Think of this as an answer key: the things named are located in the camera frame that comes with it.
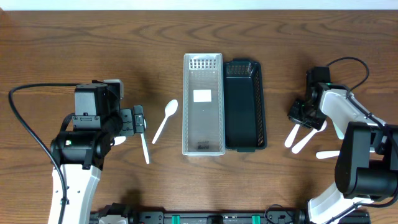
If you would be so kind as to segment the white plastic spoon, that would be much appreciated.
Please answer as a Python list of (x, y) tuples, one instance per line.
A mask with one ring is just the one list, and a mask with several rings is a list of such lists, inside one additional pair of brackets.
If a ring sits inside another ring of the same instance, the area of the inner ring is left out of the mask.
[(320, 129), (313, 128), (302, 140), (300, 140), (292, 148), (292, 150), (291, 150), (292, 153), (298, 154), (316, 133), (322, 132), (323, 130), (325, 130), (326, 127), (327, 127), (327, 121), (324, 121)]

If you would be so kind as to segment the white plastic fork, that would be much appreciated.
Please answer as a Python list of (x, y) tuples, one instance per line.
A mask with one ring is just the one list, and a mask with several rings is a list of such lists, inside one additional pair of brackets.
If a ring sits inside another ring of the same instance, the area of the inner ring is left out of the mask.
[(287, 148), (290, 148), (295, 140), (295, 137), (298, 133), (298, 130), (300, 128), (299, 124), (295, 124), (293, 129), (291, 130), (291, 132), (289, 133), (289, 135), (287, 136), (285, 142), (284, 142), (284, 146)]

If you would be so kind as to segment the mint green plastic fork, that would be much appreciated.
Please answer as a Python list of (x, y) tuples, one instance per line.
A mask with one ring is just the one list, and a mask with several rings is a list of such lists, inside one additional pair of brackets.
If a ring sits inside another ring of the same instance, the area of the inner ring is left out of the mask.
[(333, 126), (334, 126), (334, 129), (335, 129), (335, 132), (336, 132), (336, 135), (337, 135), (338, 139), (343, 140), (344, 137), (345, 137), (343, 132), (339, 129), (339, 127), (335, 123), (333, 123)]

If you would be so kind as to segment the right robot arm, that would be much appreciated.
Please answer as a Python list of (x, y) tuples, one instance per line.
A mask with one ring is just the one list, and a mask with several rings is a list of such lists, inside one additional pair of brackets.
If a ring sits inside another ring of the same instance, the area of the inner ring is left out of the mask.
[(343, 141), (335, 181), (307, 203), (308, 223), (338, 223), (358, 207), (397, 201), (397, 126), (363, 108), (347, 86), (332, 83), (328, 67), (307, 71), (305, 98), (294, 101), (288, 118), (311, 135), (330, 118)]

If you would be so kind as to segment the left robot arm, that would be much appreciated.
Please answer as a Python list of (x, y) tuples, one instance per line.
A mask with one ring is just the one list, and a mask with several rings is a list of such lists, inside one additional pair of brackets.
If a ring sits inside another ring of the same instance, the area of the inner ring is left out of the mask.
[(64, 119), (50, 146), (60, 168), (52, 173), (49, 223), (88, 223), (105, 156), (146, 128), (141, 105), (121, 108), (121, 80), (78, 84), (74, 97), (75, 112)]

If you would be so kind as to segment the white utensil under right arm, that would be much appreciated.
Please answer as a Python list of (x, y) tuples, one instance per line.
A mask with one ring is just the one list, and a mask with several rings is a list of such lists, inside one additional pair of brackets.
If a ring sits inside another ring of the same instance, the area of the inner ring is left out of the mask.
[(337, 157), (340, 155), (340, 151), (320, 151), (316, 153), (317, 159), (327, 159), (331, 157)]

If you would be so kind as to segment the white spoon under left arm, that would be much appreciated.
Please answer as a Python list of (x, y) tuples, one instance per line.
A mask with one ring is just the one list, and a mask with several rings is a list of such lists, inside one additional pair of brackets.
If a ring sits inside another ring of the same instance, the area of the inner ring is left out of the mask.
[(125, 136), (118, 136), (118, 137), (115, 137), (115, 138), (114, 138), (114, 145), (115, 145), (115, 146), (120, 145), (120, 144), (122, 144), (125, 140), (126, 140), (126, 137), (125, 137)]

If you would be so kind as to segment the white spoon near left gripper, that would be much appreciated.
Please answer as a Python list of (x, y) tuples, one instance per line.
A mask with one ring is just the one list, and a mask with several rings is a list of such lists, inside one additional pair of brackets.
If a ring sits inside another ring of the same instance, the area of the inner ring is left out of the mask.
[(171, 100), (170, 102), (167, 103), (167, 105), (165, 106), (164, 112), (165, 112), (165, 116), (164, 119), (162, 120), (153, 140), (152, 140), (152, 144), (155, 144), (168, 120), (168, 118), (170, 116), (172, 116), (173, 114), (175, 114), (175, 112), (178, 109), (178, 101), (177, 100)]

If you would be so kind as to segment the white label in basket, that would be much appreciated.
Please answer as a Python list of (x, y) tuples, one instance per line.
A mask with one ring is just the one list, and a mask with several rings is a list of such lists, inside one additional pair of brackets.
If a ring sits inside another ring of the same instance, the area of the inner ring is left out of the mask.
[(194, 103), (208, 103), (211, 102), (211, 90), (194, 90), (193, 91)]

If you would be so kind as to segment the dark green mesh basket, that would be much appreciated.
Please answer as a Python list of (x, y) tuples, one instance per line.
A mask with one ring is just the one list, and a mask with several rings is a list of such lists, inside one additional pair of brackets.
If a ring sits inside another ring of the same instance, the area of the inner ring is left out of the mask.
[(236, 58), (223, 64), (226, 148), (255, 152), (267, 147), (261, 64)]

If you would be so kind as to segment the clear plastic mesh basket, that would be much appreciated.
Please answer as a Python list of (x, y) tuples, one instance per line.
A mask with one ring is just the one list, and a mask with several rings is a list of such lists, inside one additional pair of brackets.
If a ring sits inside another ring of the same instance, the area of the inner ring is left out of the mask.
[[(211, 102), (194, 103), (194, 90), (211, 90)], [(223, 56), (187, 53), (183, 58), (182, 154), (221, 156), (225, 150)]]

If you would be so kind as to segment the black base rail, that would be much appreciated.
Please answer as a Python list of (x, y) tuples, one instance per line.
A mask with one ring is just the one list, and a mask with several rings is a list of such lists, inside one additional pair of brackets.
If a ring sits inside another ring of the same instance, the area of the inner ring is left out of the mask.
[(309, 223), (303, 210), (268, 208), (265, 212), (163, 212), (137, 211), (130, 206), (113, 203), (99, 212), (92, 213), (89, 224), (286, 224)]

